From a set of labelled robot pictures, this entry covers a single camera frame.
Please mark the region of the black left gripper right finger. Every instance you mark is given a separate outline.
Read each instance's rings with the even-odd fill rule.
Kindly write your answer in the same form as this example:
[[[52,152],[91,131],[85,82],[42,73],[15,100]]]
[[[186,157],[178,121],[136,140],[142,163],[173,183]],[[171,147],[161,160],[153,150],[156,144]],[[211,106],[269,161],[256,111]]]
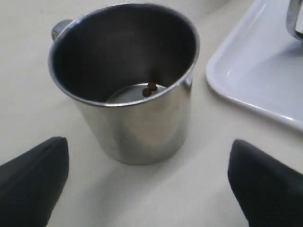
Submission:
[[[230,151],[228,180],[250,227],[301,227],[303,175],[244,140]]]

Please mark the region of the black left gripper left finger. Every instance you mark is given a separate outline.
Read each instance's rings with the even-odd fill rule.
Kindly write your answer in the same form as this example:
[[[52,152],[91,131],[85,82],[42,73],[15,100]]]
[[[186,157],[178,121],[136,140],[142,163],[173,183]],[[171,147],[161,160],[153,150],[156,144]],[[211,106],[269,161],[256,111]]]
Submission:
[[[52,137],[0,166],[0,225],[45,227],[69,175],[69,147]]]

